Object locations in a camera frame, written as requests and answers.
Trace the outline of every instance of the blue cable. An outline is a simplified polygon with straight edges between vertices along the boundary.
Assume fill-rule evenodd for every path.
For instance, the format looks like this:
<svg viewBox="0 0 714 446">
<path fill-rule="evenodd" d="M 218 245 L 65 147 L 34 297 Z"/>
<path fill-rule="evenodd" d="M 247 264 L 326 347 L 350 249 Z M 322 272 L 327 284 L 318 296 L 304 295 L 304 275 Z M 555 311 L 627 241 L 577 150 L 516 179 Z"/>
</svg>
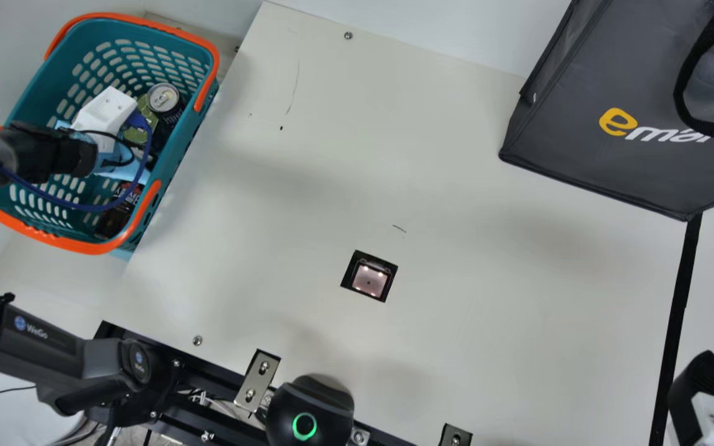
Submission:
<svg viewBox="0 0 714 446">
<path fill-rule="evenodd" d="M 131 194 L 131 192 L 134 192 L 136 189 L 137 181 L 139 181 L 140 178 L 142 178 L 142 172 L 145 170 L 145 166 L 148 164 L 148 155 L 150 155 L 150 150 L 151 150 L 151 142 L 153 139 L 153 134 L 151 131 L 151 125 L 148 124 L 148 120 L 145 119 L 144 116 L 142 116 L 142 113 L 139 112 L 139 110 L 134 110 L 133 113 L 128 117 L 128 119 L 125 120 L 125 124 L 131 125 L 131 127 L 137 127 L 139 129 L 145 130 L 148 134 L 148 141 L 145 143 L 144 147 L 144 153 L 142 154 L 142 160 L 139 162 L 139 169 L 136 170 L 136 176 L 134 178 L 134 181 L 131 181 L 131 185 L 128 187 L 128 189 L 125 190 L 124 194 L 122 194 L 119 198 L 117 198 L 114 201 L 111 201 L 110 203 L 107 203 L 105 205 L 101 206 L 92 206 L 92 205 L 82 205 L 82 204 L 77 204 L 73 203 L 73 201 L 68 201 L 68 200 L 63 200 L 62 198 L 57 198 L 52 195 L 49 195 L 47 192 L 39 189 L 39 187 L 33 186 L 31 183 L 28 181 L 24 180 L 20 176 L 16 175 L 12 170 L 9 170 L 5 167 L 0 167 L 0 171 L 7 175 L 7 177 L 13 182 L 18 184 L 19 186 L 23 187 L 23 189 L 28 190 L 29 192 L 32 192 L 32 194 L 37 195 L 40 198 L 43 198 L 46 201 L 49 201 L 49 203 L 54 203 L 55 205 L 58 206 L 64 206 L 68 207 L 70 209 L 76 209 L 77 211 L 83 211 L 83 212 L 103 212 L 103 211 L 108 211 L 108 209 L 111 209 L 119 204 L 121 204 L 123 201 L 125 201 L 128 197 L 128 195 Z"/>
</svg>

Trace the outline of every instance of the can lid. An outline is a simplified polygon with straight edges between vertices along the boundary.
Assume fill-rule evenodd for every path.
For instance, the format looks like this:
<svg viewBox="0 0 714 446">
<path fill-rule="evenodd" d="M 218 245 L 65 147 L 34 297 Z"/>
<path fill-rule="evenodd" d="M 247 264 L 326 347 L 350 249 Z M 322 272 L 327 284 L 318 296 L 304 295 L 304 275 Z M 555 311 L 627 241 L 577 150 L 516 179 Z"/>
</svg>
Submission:
<svg viewBox="0 0 714 446">
<path fill-rule="evenodd" d="M 175 85 L 156 84 L 148 90 L 148 107 L 155 113 L 165 113 L 175 108 L 181 100 L 181 93 Z"/>
</svg>

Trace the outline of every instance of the teal plastic basket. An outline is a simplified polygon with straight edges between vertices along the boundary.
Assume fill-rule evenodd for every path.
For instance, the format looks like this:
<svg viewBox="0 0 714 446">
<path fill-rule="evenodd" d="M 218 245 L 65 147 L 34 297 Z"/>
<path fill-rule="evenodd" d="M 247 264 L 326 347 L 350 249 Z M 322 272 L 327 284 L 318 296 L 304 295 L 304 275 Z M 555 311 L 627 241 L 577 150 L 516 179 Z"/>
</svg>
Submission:
<svg viewBox="0 0 714 446">
<path fill-rule="evenodd" d="M 0 189 L 0 222 L 28 237 L 84 254 L 119 248 L 133 251 L 156 213 L 167 186 L 195 137 L 219 88 L 219 56 L 207 40 L 139 17 L 98 12 L 71 20 L 46 53 L 43 66 L 7 119 L 52 127 L 72 121 L 77 111 L 108 85 L 137 99 L 159 82 L 178 87 L 187 102 L 151 170 L 135 211 L 110 240 L 94 236 L 101 214 L 44 203 L 17 185 Z M 101 205 L 119 181 L 91 175 L 55 175 L 40 188 L 75 203 Z"/>
</svg>

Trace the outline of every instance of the metal bracket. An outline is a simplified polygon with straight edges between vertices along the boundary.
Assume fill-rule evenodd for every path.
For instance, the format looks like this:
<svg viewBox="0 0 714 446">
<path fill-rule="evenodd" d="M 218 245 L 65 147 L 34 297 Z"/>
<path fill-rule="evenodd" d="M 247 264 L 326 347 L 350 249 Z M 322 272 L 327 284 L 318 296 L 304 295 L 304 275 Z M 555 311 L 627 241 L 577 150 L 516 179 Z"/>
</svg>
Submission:
<svg viewBox="0 0 714 446">
<path fill-rule="evenodd" d="M 250 367 L 244 375 L 244 383 L 236 395 L 233 403 L 236 406 L 255 413 L 263 403 L 263 395 L 269 388 L 272 379 L 275 377 L 277 368 L 280 366 L 280 358 L 269 353 L 258 350 L 252 356 Z"/>
<path fill-rule="evenodd" d="M 368 446 L 368 440 L 371 440 L 371 433 L 365 429 L 351 428 L 351 437 L 347 446 Z"/>
<path fill-rule="evenodd" d="M 445 424 L 443 436 L 439 439 L 439 446 L 470 446 L 470 441 L 473 441 L 473 434 Z"/>
</svg>

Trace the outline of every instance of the green light ring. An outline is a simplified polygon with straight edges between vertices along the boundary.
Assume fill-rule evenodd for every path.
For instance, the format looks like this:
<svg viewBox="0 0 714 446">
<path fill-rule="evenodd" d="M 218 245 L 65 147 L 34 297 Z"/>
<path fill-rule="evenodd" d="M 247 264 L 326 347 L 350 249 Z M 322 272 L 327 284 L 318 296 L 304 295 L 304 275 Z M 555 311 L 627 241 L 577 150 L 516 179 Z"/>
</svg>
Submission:
<svg viewBox="0 0 714 446">
<path fill-rule="evenodd" d="M 310 417 L 310 419 L 312 420 L 312 429 L 306 435 L 300 434 L 299 431 L 297 430 L 297 421 L 299 421 L 299 418 L 302 418 L 302 417 Z M 310 440 L 310 437 L 315 435 L 315 430 L 318 429 L 318 423 L 315 422 L 315 417 L 312 415 L 312 413 L 302 412 L 302 413 L 298 414 L 297 417 L 294 418 L 294 425 L 292 427 L 294 428 L 294 437 L 297 440 L 307 441 L 307 440 Z"/>
</svg>

